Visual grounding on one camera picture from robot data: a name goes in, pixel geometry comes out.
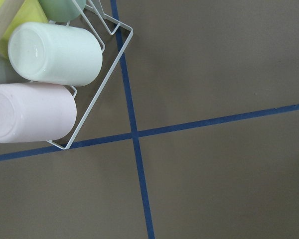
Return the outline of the white cup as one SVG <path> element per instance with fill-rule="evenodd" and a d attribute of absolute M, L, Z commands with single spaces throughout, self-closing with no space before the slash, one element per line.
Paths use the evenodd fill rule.
<path fill-rule="evenodd" d="M 83 28 L 26 22 L 8 41 L 14 70 L 36 82 L 85 86 L 99 75 L 103 53 L 96 37 Z"/>

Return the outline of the pink cup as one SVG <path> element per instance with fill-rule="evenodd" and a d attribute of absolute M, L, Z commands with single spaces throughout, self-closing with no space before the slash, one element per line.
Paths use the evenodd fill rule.
<path fill-rule="evenodd" d="M 0 84 L 0 143 L 61 139 L 76 117 L 74 97 L 62 85 Z"/>

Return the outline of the mint green cup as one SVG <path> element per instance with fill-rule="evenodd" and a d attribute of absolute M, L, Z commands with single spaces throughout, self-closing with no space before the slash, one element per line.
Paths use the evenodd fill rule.
<path fill-rule="evenodd" d="M 68 22 L 80 15 L 77 6 L 71 0 L 39 0 L 48 21 Z"/>

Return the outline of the grey-blue cup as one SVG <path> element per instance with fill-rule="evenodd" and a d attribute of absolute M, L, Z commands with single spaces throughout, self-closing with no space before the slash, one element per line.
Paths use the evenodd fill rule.
<path fill-rule="evenodd" d="M 20 76 L 7 59 L 0 56 L 0 84 L 25 82 L 28 80 Z"/>

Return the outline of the yellow-green cup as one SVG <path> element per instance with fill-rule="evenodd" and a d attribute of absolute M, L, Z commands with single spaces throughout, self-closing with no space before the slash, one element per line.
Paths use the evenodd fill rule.
<path fill-rule="evenodd" d="M 8 57 L 8 41 L 12 32 L 26 22 L 47 23 L 47 17 L 37 0 L 25 0 L 0 40 L 0 54 Z"/>

